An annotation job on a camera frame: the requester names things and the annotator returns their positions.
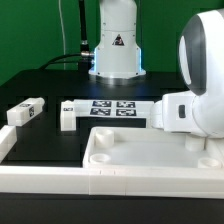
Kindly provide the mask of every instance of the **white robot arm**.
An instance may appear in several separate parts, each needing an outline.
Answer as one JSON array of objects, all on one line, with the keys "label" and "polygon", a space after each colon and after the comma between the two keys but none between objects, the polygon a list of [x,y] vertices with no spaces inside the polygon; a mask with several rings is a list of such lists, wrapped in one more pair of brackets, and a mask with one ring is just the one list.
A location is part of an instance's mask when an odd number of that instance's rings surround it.
[{"label": "white robot arm", "polygon": [[95,48],[90,79],[125,84],[141,78],[141,49],[136,44],[137,7],[134,0],[100,0],[101,40]]},{"label": "white robot arm", "polygon": [[224,10],[195,15],[179,44],[188,92],[167,94],[151,110],[151,125],[168,132],[224,137]]}]

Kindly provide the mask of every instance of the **black cable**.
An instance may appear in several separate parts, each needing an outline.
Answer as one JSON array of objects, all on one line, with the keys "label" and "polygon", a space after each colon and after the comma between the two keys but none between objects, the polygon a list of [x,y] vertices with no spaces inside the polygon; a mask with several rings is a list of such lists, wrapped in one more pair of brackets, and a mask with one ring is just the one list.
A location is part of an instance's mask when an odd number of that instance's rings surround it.
[{"label": "black cable", "polygon": [[54,64],[72,64],[72,63],[78,63],[78,61],[55,61],[55,62],[51,62],[49,65],[54,65]]},{"label": "black cable", "polygon": [[86,32],[86,12],[85,12],[85,1],[79,0],[79,15],[80,15],[80,26],[81,26],[81,51],[89,51],[89,44],[87,40]]},{"label": "black cable", "polygon": [[78,57],[78,56],[81,56],[81,54],[80,53],[76,53],[76,54],[65,54],[65,55],[61,55],[61,56],[58,56],[56,58],[51,59],[46,64],[42,65],[39,69],[44,70],[49,65],[53,64],[54,62],[56,62],[56,61],[58,61],[60,59],[65,59],[65,58],[70,58],[70,57]]}]

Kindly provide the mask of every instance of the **white plastic part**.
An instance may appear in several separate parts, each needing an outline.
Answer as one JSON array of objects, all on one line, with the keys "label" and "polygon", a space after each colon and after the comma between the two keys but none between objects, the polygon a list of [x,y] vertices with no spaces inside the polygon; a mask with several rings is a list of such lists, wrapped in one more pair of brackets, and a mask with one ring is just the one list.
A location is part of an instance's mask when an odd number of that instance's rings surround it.
[{"label": "white plastic part", "polygon": [[126,195],[126,172],[122,169],[90,169],[90,195]]},{"label": "white plastic part", "polygon": [[23,126],[43,111],[43,98],[29,98],[7,111],[8,125]]},{"label": "white plastic part", "polygon": [[141,68],[141,49],[136,44],[134,0],[100,1],[101,40],[95,48],[92,76],[129,79],[146,72]]},{"label": "white plastic part", "polygon": [[89,170],[0,166],[0,192],[89,194]]},{"label": "white plastic part", "polygon": [[164,95],[162,102],[157,102],[151,109],[152,127],[163,128],[167,132],[189,132],[207,136],[194,120],[194,100],[195,94],[191,91]]},{"label": "white plastic part", "polygon": [[16,127],[5,125],[0,130],[0,163],[17,141]]},{"label": "white plastic part", "polygon": [[[99,148],[95,144],[97,132],[105,129],[114,132],[114,144]],[[196,168],[202,157],[209,157],[206,150],[189,151],[185,148],[186,134],[166,133],[157,129],[144,128],[93,128],[83,159],[85,168],[127,168],[127,167],[176,167]],[[93,164],[92,155],[105,154],[110,162]]]},{"label": "white plastic part", "polygon": [[106,154],[94,154],[90,156],[91,164],[109,164],[111,161],[111,157]]},{"label": "white plastic part", "polygon": [[198,160],[198,168],[221,169],[222,163],[217,159],[201,158]]},{"label": "white plastic part", "polygon": [[185,147],[192,152],[202,151],[205,149],[205,138],[188,134],[186,135]]},{"label": "white plastic part", "polygon": [[74,102],[65,101],[61,103],[60,123],[61,131],[76,130],[76,113]]},{"label": "white plastic part", "polygon": [[222,169],[131,168],[127,196],[224,198]]},{"label": "white plastic part", "polygon": [[101,129],[96,131],[95,143],[99,148],[110,148],[114,145],[114,131]]},{"label": "white plastic part", "polygon": [[156,102],[150,111],[151,126],[153,128],[163,128],[163,104],[162,101]]}]

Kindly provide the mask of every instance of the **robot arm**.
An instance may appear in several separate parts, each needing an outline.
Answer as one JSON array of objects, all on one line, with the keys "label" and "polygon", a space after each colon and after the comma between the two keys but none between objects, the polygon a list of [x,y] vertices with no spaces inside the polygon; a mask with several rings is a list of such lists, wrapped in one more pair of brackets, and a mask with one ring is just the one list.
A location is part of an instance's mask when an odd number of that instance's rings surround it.
[{"label": "robot arm", "polygon": [[194,16],[179,44],[188,92],[167,94],[151,110],[151,124],[169,132],[224,137],[224,10]]},{"label": "robot arm", "polygon": [[137,6],[134,0],[100,0],[101,40],[95,48],[90,79],[119,84],[141,78],[141,49],[136,44]]}]

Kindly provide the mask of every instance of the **green wall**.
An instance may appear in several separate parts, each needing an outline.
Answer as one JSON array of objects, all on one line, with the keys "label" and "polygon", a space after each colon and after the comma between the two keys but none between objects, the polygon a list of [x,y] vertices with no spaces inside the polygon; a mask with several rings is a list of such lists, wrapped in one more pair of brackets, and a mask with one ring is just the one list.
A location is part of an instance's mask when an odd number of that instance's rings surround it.
[{"label": "green wall", "polygon": [[[142,0],[142,6],[144,68],[176,71],[177,42],[186,22],[195,13],[224,8],[224,1]],[[62,0],[62,9],[67,52],[78,52],[78,0]],[[99,0],[86,0],[86,13],[93,49],[99,41]],[[61,54],[58,0],[0,0],[0,85],[19,71],[38,68]]]}]

